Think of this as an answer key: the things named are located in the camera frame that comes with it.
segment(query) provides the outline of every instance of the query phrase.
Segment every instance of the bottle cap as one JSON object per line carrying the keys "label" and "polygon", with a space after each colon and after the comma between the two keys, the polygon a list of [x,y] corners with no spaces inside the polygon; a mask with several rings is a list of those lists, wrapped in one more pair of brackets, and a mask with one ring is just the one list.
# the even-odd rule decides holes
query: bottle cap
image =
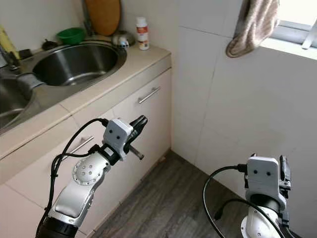
{"label": "bottle cap", "polygon": [[138,25],[146,25],[147,21],[146,21],[145,17],[137,17],[137,24]]}

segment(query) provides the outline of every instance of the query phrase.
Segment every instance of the window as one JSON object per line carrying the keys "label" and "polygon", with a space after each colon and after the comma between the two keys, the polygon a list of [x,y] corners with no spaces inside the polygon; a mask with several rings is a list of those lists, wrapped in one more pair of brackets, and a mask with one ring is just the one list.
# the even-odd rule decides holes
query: window
{"label": "window", "polygon": [[279,0],[280,24],[272,38],[317,47],[317,0]]}

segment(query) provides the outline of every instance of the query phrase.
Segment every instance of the beige countertop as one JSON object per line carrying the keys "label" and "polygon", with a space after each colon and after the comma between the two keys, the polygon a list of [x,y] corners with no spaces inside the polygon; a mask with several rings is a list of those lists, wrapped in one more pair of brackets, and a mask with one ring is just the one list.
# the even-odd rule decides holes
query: beige countertop
{"label": "beige countertop", "polygon": [[[79,119],[76,121],[81,126],[85,123],[82,112],[93,110],[91,115],[101,115],[154,79],[162,70],[170,68],[169,55],[170,52],[154,46],[147,51],[139,50],[137,45],[128,48],[126,62],[117,72],[2,134],[0,161],[69,117],[77,115]],[[88,107],[92,103],[95,103],[93,109]],[[98,103],[102,103],[103,107],[98,107]]]}

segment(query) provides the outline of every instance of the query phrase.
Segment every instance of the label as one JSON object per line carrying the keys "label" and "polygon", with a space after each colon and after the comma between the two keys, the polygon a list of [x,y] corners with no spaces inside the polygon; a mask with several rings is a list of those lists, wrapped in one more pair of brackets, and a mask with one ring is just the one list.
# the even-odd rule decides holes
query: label
{"label": "label", "polygon": [[139,34],[145,34],[148,32],[148,27],[145,26],[145,27],[137,27],[137,31]]}
{"label": "label", "polygon": [[109,156],[112,156],[112,155],[113,155],[113,151],[112,151],[109,147],[107,147],[107,148],[105,149],[105,152],[106,152],[107,154],[109,154]]}
{"label": "label", "polygon": [[144,33],[144,34],[138,34],[138,42],[139,42],[139,47],[141,49],[146,50],[149,46],[149,34]]}

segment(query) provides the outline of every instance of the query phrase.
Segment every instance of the white bottle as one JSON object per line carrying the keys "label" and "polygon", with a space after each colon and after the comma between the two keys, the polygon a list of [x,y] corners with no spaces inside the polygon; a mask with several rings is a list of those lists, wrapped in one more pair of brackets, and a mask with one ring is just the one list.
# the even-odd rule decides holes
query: white bottle
{"label": "white bottle", "polygon": [[143,51],[147,50],[150,47],[150,44],[149,44],[148,24],[145,17],[137,17],[136,25],[137,25],[139,48]]}

